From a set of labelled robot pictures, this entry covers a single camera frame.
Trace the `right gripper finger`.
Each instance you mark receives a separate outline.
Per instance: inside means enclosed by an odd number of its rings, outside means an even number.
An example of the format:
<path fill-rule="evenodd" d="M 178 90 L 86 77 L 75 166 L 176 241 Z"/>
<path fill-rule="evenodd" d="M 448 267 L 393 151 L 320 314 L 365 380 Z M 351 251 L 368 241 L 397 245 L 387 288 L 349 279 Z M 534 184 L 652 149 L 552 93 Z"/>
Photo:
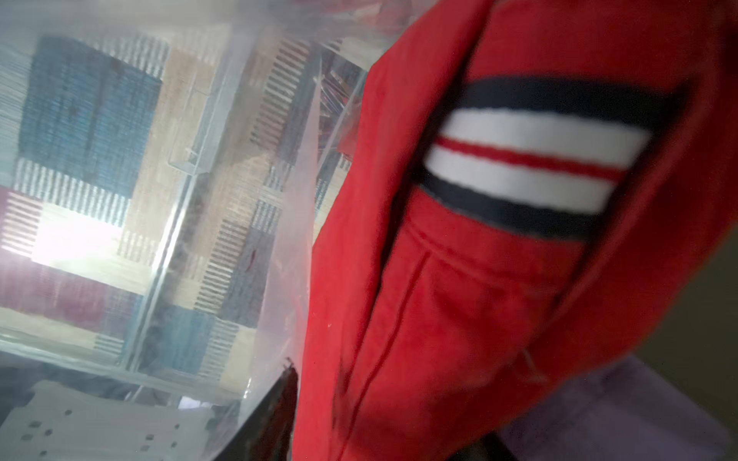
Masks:
<path fill-rule="evenodd" d="M 217 461 L 288 461 L 299 395 L 299 375 L 291 361 L 261 399 Z"/>

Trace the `clear plastic vacuum bag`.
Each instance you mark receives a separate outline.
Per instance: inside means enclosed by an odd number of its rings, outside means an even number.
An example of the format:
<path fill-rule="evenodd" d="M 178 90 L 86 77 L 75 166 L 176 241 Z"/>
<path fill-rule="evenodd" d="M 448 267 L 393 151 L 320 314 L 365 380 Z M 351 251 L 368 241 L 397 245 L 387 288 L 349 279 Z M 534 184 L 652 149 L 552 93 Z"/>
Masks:
<path fill-rule="evenodd" d="M 215 460 L 427 1 L 1 5 L 1 456 Z"/>

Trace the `red trousers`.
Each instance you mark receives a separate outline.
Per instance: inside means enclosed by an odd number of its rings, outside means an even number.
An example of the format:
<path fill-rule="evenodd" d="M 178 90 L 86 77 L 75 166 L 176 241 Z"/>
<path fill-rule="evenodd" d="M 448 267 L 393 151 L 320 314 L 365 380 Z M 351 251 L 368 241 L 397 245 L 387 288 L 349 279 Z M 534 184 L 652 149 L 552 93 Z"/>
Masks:
<path fill-rule="evenodd" d="M 440 1 L 313 248 L 297 460 L 443 460 L 638 346 L 737 219 L 733 1 Z"/>

